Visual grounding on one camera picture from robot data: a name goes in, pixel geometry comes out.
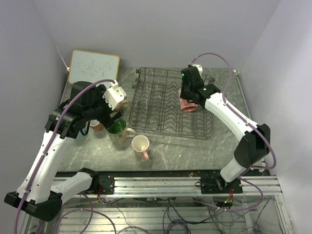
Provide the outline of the tan round stoneware mug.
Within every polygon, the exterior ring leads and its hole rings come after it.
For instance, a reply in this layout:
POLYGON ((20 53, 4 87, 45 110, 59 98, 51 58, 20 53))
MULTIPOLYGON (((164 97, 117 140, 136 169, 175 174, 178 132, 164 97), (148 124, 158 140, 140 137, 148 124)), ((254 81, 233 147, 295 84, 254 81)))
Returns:
POLYGON ((123 111, 126 108, 128 108, 130 105, 130 102, 128 100, 124 100, 120 102, 114 109, 115 112, 123 111))

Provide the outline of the large cream floral mug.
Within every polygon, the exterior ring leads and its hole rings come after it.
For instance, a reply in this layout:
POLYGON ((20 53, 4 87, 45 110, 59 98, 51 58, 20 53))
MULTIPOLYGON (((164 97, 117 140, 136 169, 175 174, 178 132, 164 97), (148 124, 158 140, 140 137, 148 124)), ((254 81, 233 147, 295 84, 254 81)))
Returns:
POLYGON ((107 131, 110 140, 114 144, 121 144, 127 138, 135 137, 137 134, 134 129, 128 127, 124 118, 120 118, 116 121, 107 131))

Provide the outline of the pink patterned mug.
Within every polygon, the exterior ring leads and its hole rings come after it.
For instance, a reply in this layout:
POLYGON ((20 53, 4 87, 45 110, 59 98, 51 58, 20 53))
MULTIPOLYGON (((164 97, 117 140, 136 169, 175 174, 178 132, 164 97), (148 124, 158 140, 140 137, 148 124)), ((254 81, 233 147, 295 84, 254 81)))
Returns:
POLYGON ((194 103, 189 103, 187 100, 179 98, 180 109, 182 112, 189 113, 194 112, 198 109, 198 105, 194 103))

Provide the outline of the small salmon dotted mug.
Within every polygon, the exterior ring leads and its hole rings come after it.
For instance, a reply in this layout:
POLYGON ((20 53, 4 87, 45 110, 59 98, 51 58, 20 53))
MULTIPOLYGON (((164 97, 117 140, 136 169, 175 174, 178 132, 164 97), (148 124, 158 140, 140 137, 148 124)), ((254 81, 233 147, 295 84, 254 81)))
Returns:
POLYGON ((103 125, 98 120, 91 120, 90 128, 95 132, 99 132, 103 129, 103 125))

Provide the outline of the pink hexagonal mug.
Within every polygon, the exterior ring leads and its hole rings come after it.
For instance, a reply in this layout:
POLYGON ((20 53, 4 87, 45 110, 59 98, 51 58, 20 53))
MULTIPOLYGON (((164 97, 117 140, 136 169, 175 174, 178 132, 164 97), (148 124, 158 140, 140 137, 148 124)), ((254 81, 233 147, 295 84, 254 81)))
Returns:
POLYGON ((137 157, 141 157, 145 160, 149 160, 149 147, 150 142, 146 136, 137 135, 133 138, 131 146, 134 150, 134 153, 137 157))

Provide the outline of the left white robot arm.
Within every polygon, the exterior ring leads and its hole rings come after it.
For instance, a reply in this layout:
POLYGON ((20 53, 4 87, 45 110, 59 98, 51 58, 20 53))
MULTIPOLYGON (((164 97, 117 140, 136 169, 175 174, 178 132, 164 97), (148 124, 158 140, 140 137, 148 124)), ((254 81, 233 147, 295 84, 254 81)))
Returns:
POLYGON ((106 129, 110 128, 122 117, 122 111, 114 116, 112 113, 126 97, 116 80, 74 83, 70 98, 49 115, 43 141, 30 172, 15 192, 7 193, 4 202, 49 222, 73 196, 80 192, 95 193, 99 189, 99 178, 91 169, 83 168, 57 185, 53 185, 53 181, 65 149, 86 124, 97 120, 106 129))

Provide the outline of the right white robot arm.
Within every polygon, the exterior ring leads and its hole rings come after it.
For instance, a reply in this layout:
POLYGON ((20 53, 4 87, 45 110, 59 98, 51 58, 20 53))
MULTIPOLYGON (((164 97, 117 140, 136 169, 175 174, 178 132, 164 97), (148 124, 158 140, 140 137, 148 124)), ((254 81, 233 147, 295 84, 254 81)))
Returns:
POLYGON ((232 187, 232 181, 248 168, 269 154, 271 130, 268 125, 258 125, 230 102, 214 84, 204 84, 198 66, 181 70, 182 87, 180 98, 200 105, 217 116, 239 141, 233 159, 220 171, 215 180, 216 189, 225 193, 232 187))

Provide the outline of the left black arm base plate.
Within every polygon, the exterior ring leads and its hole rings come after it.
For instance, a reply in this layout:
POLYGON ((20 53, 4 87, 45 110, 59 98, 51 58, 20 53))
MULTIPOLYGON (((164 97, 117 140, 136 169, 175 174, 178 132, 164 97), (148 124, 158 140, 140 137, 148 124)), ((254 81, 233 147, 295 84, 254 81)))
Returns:
POLYGON ((112 195, 115 189, 115 178, 111 174, 98 173, 94 192, 101 195, 112 195))

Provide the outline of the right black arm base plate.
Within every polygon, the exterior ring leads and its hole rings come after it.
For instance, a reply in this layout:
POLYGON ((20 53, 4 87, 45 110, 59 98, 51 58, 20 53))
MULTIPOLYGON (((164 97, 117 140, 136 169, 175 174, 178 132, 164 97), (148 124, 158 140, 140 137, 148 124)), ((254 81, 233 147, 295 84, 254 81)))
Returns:
POLYGON ((234 194, 243 193, 241 180, 236 178, 232 182, 226 182, 220 175, 220 170, 200 170, 196 176, 200 179, 195 183, 201 189, 202 194, 234 194))

